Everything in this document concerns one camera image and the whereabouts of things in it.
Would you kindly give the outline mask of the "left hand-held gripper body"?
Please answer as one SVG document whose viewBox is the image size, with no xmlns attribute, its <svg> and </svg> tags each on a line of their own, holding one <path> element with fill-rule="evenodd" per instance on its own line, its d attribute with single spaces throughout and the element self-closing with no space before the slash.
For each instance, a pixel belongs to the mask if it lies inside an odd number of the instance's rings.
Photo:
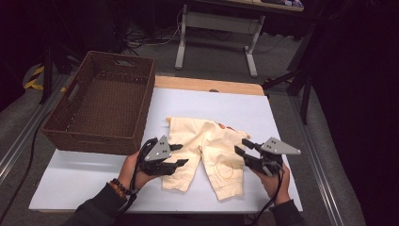
<svg viewBox="0 0 399 226">
<path fill-rule="evenodd" d="M 166 136 L 151 138 L 141 147 L 138 167 L 147 175 L 171 175 L 176 170 L 174 163 L 165 163 L 171 157 L 171 149 Z"/>
</svg>

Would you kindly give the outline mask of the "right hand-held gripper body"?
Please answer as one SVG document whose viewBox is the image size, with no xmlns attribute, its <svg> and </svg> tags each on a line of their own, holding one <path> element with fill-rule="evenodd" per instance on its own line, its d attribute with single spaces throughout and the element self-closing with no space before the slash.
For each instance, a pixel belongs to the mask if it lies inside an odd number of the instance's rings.
<svg viewBox="0 0 399 226">
<path fill-rule="evenodd" d="M 247 166 L 267 176 L 279 174 L 282 170 L 282 156 L 284 154 L 301 154 L 301 151 L 275 137 L 260 144 L 261 151 L 259 158 L 250 155 L 251 161 Z"/>
</svg>

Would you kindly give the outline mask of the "cream pants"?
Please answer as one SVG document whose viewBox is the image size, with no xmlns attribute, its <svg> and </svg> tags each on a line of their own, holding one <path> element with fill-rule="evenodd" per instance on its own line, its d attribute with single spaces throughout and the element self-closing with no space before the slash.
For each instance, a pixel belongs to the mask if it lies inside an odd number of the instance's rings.
<svg viewBox="0 0 399 226">
<path fill-rule="evenodd" d="M 222 123 L 183 117 L 167 118 L 169 142 L 183 147 L 172 153 L 167 163 L 178 159 L 187 162 L 171 176 L 162 177 L 163 189 L 186 192 L 202 161 L 213 191 L 219 201 L 244 194 L 244 160 L 234 147 L 243 148 L 248 134 Z"/>
</svg>

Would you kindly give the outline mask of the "brown woven basket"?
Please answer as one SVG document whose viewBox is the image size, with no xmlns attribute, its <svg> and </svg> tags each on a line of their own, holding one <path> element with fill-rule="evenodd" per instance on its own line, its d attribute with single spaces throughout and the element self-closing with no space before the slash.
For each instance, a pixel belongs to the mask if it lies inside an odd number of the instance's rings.
<svg viewBox="0 0 399 226">
<path fill-rule="evenodd" d="M 154 82 L 152 58 L 90 51 L 42 133 L 59 150 L 129 155 L 141 147 Z"/>
</svg>

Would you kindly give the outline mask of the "person's left hand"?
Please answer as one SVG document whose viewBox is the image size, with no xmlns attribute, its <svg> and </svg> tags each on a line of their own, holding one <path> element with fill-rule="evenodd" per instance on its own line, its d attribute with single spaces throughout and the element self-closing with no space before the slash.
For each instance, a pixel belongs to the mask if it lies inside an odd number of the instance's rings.
<svg viewBox="0 0 399 226">
<path fill-rule="evenodd" d="M 138 153 L 133 153 L 127 156 L 122 164 L 118 180 L 126 189 L 130 187 L 131 180 L 133 178 L 135 171 L 137 158 L 138 158 Z M 154 178 L 155 178 L 154 175 L 149 176 L 142 171 L 138 171 L 136 173 L 135 189 L 142 188 L 145 184 L 147 184 L 150 180 Z"/>
</svg>

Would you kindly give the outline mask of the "person's right hand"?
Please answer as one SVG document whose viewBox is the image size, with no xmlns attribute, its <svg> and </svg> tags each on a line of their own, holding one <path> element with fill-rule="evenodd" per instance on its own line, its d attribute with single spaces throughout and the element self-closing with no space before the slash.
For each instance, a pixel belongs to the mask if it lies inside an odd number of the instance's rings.
<svg viewBox="0 0 399 226">
<path fill-rule="evenodd" d="M 258 174 L 269 198 L 274 198 L 274 204 L 278 205 L 291 199 L 289 195 L 290 170 L 282 165 L 280 176 L 266 176 Z"/>
</svg>

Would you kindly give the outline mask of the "white table mat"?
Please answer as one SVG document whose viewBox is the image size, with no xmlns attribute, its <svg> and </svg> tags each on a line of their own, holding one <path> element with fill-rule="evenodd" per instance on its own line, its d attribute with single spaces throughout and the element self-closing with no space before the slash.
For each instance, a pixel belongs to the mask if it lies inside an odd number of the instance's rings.
<svg viewBox="0 0 399 226">
<path fill-rule="evenodd" d="M 207 119 L 250 134 L 250 140 L 263 143 L 279 137 L 274 116 L 265 96 L 223 92 L 161 89 L 153 91 L 144 131 L 144 140 L 168 133 L 170 116 Z M 122 155 L 77 153 L 56 150 L 29 208 L 41 212 L 72 212 L 94 197 L 118 176 Z M 137 194 L 131 213 L 255 213 L 268 202 L 259 178 L 244 169 L 244 194 L 224 201 L 216 198 L 203 165 L 197 167 L 187 191 L 166 190 L 162 181 L 148 182 Z"/>
</svg>

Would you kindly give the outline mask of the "black metal stand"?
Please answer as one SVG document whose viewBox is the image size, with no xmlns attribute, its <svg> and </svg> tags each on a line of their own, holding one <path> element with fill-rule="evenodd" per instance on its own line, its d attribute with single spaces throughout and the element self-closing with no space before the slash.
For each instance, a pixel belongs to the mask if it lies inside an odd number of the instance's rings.
<svg viewBox="0 0 399 226">
<path fill-rule="evenodd" d="M 40 104 L 43 105 L 51 96 L 53 90 L 53 67 L 61 74 L 69 74 L 72 71 L 72 61 L 68 56 L 73 56 L 71 48 L 60 43 L 49 43 L 43 49 L 43 92 Z"/>
<path fill-rule="evenodd" d="M 303 41 L 300 43 L 295 55 L 293 56 L 287 73 L 272 80 L 265 80 L 262 84 L 264 90 L 271 89 L 274 86 L 288 82 L 292 79 L 291 84 L 286 89 L 289 96 L 297 96 L 300 91 L 302 93 L 302 103 L 300 106 L 299 116 L 302 122 L 307 125 L 307 113 L 309 100 L 311 95 L 311 51 L 314 41 L 316 40 L 315 30 L 317 25 L 310 26 Z"/>
</svg>

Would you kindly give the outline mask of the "white-legged wooden desk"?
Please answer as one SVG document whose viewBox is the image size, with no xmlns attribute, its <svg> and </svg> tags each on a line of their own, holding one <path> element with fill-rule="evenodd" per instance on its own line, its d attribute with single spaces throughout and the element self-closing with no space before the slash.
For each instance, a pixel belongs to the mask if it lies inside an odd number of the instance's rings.
<svg viewBox="0 0 399 226">
<path fill-rule="evenodd" d="M 247 9 L 253 11 L 256 19 L 238 18 L 227 15 L 215 15 L 206 12 L 196 12 L 189 8 L 189 4 L 204 3 L 228 9 Z M 203 28 L 211 30 L 226 31 L 232 33 L 249 34 L 251 43 L 244 47 L 249 75 L 257 77 L 257 69 L 253 58 L 253 51 L 261 34 L 266 12 L 276 12 L 290 15 L 300 14 L 304 8 L 287 7 L 277 4 L 263 3 L 260 0 L 187 0 L 182 8 L 182 19 L 178 25 L 181 32 L 178 46 L 175 68 L 180 70 L 184 64 L 184 52 L 186 46 L 186 28 Z"/>
</svg>

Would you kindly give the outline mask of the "yellow black striped tape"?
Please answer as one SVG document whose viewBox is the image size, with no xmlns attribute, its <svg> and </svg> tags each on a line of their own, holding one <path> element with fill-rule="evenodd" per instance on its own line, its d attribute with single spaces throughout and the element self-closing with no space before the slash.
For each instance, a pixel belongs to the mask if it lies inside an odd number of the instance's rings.
<svg viewBox="0 0 399 226">
<path fill-rule="evenodd" d="M 44 91 L 44 71 L 45 66 L 43 64 L 36 64 L 32 66 L 25 74 L 23 79 L 23 87 L 25 89 L 36 89 Z M 53 68 L 52 72 L 52 84 L 54 86 L 60 83 L 59 91 L 66 91 L 66 83 L 69 76 L 60 74 L 56 68 Z"/>
</svg>

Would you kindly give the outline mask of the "colourful item on desk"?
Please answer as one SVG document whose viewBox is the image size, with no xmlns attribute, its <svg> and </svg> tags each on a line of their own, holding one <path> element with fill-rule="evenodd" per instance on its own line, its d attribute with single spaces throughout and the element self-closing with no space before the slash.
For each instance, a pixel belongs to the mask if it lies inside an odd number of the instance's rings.
<svg viewBox="0 0 399 226">
<path fill-rule="evenodd" d="M 263 3 L 283 5 L 287 7 L 304 8 L 300 0 L 260 0 Z"/>
</svg>

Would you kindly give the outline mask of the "metal floor rail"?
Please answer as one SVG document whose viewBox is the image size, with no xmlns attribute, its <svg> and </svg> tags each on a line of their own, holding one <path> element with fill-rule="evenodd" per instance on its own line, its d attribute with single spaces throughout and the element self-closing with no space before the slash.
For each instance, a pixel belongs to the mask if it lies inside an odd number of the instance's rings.
<svg viewBox="0 0 399 226">
<path fill-rule="evenodd" d="M 328 183 L 326 174 L 321 164 L 317 149 L 314 145 L 311 133 L 308 126 L 305 125 L 300 116 L 300 105 L 296 97 L 289 97 L 290 105 L 294 111 L 295 119 L 298 123 L 298 127 L 302 137 L 305 140 L 307 146 L 307 153 L 310 159 L 311 168 L 318 184 L 319 191 L 321 193 L 327 214 L 331 223 L 331 226 L 344 226 L 342 215 L 338 209 L 336 200 L 332 194 L 332 190 Z"/>
<path fill-rule="evenodd" d="M 71 79 L 70 75 L 56 74 L 52 93 L 43 104 L 40 102 L 43 92 L 29 89 L 0 112 L 0 185 L 33 137 L 43 116 L 53 109 L 62 89 L 69 85 Z"/>
</svg>

